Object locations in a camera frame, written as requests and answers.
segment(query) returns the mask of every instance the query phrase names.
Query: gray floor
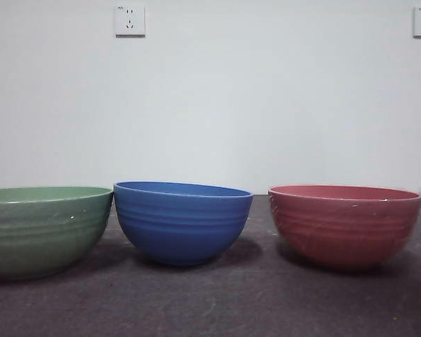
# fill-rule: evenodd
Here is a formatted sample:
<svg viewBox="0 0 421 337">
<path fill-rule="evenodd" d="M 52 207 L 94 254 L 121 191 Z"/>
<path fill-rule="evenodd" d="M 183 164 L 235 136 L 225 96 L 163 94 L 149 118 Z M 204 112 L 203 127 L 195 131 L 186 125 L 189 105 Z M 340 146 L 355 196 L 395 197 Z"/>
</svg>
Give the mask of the gray floor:
<svg viewBox="0 0 421 337">
<path fill-rule="evenodd" d="M 266 196 L 230 249 L 193 268 L 146 259 L 113 213 L 98 245 L 65 272 L 0 282 L 6 336 L 421 336 L 421 214 L 398 256 L 353 274 L 296 256 Z"/>
</svg>

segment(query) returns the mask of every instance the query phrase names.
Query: ceramic bowl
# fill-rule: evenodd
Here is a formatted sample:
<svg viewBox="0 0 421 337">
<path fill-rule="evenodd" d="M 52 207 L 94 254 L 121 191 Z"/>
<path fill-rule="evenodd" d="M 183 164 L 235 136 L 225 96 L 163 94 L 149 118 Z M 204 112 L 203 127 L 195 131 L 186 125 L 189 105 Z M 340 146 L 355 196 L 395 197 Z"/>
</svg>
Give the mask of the ceramic bowl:
<svg viewBox="0 0 421 337">
<path fill-rule="evenodd" d="M 102 236 L 112 191 L 98 187 L 0 190 L 0 277 L 53 274 Z"/>
<path fill-rule="evenodd" d="M 154 260 L 196 265 L 240 235 L 253 195 L 226 187 L 134 181 L 114 186 L 127 238 Z"/>
<path fill-rule="evenodd" d="M 315 263 L 365 270 L 409 240 L 421 195 L 376 187 L 276 186 L 269 190 L 279 234 Z"/>
</svg>

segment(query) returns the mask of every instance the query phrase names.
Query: blue bowl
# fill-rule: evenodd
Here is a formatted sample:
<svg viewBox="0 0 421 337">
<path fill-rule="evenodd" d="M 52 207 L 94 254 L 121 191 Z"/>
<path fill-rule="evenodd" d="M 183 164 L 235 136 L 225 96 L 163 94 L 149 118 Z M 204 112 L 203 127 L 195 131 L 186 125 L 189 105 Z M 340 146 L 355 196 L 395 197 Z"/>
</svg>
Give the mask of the blue bowl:
<svg viewBox="0 0 421 337">
<path fill-rule="evenodd" d="M 239 237 L 253 195 L 226 187 L 130 181 L 114 185 L 127 238 L 168 265 L 197 265 Z"/>
</svg>

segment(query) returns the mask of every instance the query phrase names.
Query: bowl rim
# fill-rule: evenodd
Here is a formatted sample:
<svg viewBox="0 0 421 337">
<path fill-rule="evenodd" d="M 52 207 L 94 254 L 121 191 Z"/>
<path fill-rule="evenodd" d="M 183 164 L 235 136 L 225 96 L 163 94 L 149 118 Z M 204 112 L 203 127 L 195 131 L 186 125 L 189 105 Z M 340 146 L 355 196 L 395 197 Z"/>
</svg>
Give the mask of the bowl rim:
<svg viewBox="0 0 421 337">
<path fill-rule="evenodd" d="M 43 186 L 22 186 L 22 187 L 6 187 L 6 188 L 0 188 L 0 191 L 5 190 L 40 190 L 40 189 L 48 189 L 48 188 L 92 188 L 97 190 L 103 190 L 103 193 L 97 193 L 92 195 L 86 195 L 83 197 L 66 197 L 66 198 L 55 198 L 55 199 L 31 199 L 31 200 L 22 200 L 22 201 L 0 201 L 0 204 L 36 204 L 36 203 L 42 203 L 42 202 L 60 202 L 60 201 L 71 201 L 71 200 L 82 200 L 82 199 L 90 199 L 94 197 L 103 197 L 105 195 L 109 195 L 114 193 L 113 190 L 111 190 L 108 187 L 98 187 L 98 186 L 73 186 L 73 185 L 43 185 Z"/>
<path fill-rule="evenodd" d="M 331 197 L 311 197 L 308 195 L 302 194 L 293 194 L 286 192 L 273 191 L 274 188 L 278 187 L 305 187 L 305 186 L 317 186 L 317 187 L 348 187 L 348 188 L 363 188 L 366 190 L 385 190 L 385 191 L 394 191 L 402 193 L 414 194 L 414 197 L 403 198 L 403 199 L 356 199 L 356 198 L 331 198 Z M 364 186 L 364 185 L 331 185 L 331 184 L 290 184 L 290 185 L 275 185 L 271 186 L 268 189 L 268 193 L 272 194 L 281 194 L 289 197 L 299 197 L 304 199 L 313 199 L 313 200 L 337 200 L 337 201 L 356 201 L 356 202 L 375 202 L 375 201 L 388 201 L 388 202 L 399 202 L 399 201 L 410 201 L 410 200 L 421 200 L 421 194 L 413 191 L 400 190 L 397 188 L 388 188 L 388 187 L 376 187 L 376 186 Z"/>
<path fill-rule="evenodd" d="M 179 194 L 179 193 L 168 193 L 168 192 L 155 192 L 155 191 L 147 191 L 147 190 L 139 190 L 137 188 L 129 188 L 129 187 L 124 187 L 124 186 L 120 186 L 119 184 L 125 184 L 125 183 L 167 183 L 167 184 L 176 184 L 176 185 L 192 185 L 192 186 L 202 186 L 202 187 L 216 187 L 219 189 L 223 189 L 223 190 L 232 190 L 232 191 L 237 191 L 237 192 L 242 192 L 242 193 L 246 193 L 245 195 L 200 195 L 200 194 Z M 171 196 L 175 196 L 175 197 L 194 197 L 194 198 L 207 198 L 207 199 L 212 199 L 212 198 L 222 198 L 222 199 L 241 199 L 241 198 L 248 198 L 248 197 L 252 197 L 254 194 L 249 192 L 249 191 L 245 191 L 245 190 L 241 190 L 239 188 L 232 188 L 232 187 L 225 187 L 225 186 L 218 186 L 218 185 L 206 185 L 206 184 L 196 184 L 196 183 L 181 183 L 181 182 L 175 182 L 175 181 L 160 181 L 160 180 L 127 180 L 127 181 L 119 181 L 117 183 L 114 184 L 114 191 L 115 188 L 121 188 L 124 190 L 129 190 L 129 191 L 138 191 L 138 192 L 144 192 L 144 193 L 149 193 L 149 194 L 153 194 L 153 195 L 171 195 Z"/>
</svg>

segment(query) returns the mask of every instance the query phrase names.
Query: pink bowl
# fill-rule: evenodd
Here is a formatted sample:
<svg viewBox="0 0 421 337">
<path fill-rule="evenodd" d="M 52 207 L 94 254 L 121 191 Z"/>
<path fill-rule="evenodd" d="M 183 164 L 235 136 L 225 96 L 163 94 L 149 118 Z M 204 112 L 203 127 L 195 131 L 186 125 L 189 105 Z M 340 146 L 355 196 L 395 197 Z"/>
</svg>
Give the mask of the pink bowl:
<svg viewBox="0 0 421 337">
<path fill-rule="evenodd" d="M 421 206 L 418 193 L 376 187 L 289 185 L 268 195 L 279 234 L 315 263 L 342 270 L 398 253 Z"/>
</svg>

